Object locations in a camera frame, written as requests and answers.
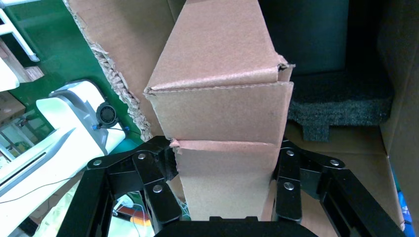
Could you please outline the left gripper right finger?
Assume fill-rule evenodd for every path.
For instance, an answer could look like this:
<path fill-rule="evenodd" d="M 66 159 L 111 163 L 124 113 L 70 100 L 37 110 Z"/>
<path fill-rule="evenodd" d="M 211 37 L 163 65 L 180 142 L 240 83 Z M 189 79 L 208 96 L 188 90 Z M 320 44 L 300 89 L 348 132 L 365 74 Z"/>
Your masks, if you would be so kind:
<path fill-rule="evenodd" d="M 402 237 L 404 233 L 337 158 L 283 139 L 274 170 L 271 220 L 302 228 L 301 192 L 319 201 L 339 237 Z"/>

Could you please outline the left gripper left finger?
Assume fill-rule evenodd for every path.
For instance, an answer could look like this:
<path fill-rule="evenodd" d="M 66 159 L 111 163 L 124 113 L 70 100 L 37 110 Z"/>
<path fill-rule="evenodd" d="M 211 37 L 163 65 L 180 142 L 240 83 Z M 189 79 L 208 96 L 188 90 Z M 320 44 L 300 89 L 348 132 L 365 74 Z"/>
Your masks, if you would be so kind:
<path fill-rule="evenodd" d="M 164 170 L 165 161 L 174 159 L 169 144 L 156 136 L 131 151 L 89 161 L 57 236 L 108 236 L 117 197 L 139 191 L 155 235 L 173 237 L 168 226 L 181 219 L 182 211 Z"/>

